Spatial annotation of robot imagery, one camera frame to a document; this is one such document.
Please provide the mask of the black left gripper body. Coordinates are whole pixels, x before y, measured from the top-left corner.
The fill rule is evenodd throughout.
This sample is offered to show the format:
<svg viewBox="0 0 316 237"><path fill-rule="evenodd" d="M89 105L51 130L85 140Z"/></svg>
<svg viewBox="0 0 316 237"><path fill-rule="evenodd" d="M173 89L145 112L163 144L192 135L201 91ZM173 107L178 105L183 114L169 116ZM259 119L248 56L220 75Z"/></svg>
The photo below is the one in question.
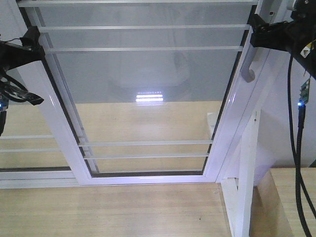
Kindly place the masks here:
<svg viewBox="0 0 316 237"><path fill-rule="evenodd" d="M40 32L37 26L31 26L23 37L18 38L22 45L0 41L0 71L8 70L41 61L45 52L39 44Z"/></svg>

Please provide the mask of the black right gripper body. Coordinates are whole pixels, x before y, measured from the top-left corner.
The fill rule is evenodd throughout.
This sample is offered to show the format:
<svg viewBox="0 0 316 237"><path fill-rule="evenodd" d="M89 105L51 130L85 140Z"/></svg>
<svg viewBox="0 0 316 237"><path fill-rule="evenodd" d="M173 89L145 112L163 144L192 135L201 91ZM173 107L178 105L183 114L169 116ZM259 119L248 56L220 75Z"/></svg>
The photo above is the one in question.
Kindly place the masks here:
<svg viewBox="0 0 316 237"><path fill-rule="evenodd" d="M313 77L316 77L316 2L291 0L291 22L273 24L265 22L258 14L251 18L253 33L250 43L262 47L289 52Z"/></svg>

